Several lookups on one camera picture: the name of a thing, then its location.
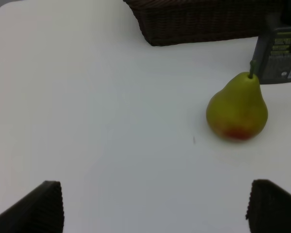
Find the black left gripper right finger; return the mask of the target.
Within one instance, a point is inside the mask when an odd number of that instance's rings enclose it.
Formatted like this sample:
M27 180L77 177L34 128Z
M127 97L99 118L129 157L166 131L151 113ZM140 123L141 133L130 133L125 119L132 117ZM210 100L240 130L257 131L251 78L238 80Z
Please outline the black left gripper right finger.
M245 218L252 233L291 233L291 194L270 180L254 180Z

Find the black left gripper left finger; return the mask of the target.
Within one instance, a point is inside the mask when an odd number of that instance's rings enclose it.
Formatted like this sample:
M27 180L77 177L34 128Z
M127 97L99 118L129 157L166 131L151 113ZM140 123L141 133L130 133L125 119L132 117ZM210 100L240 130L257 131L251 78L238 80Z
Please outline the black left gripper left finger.
M0 233L62 233L64 205L59 181L44 181L0 214Z

